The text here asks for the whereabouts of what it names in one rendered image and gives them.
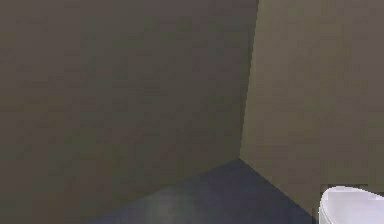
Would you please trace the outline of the white toilet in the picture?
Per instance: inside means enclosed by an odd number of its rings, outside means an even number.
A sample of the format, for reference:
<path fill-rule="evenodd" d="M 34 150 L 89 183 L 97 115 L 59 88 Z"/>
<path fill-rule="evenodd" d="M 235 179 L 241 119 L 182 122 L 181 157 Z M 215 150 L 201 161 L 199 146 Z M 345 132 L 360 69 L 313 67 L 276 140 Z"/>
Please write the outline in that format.
<path fill-rule="evenodd" d="M 319 224 L 384 224 L 384 196 L 354 187 L 335 186 L 321 196 Z"/>

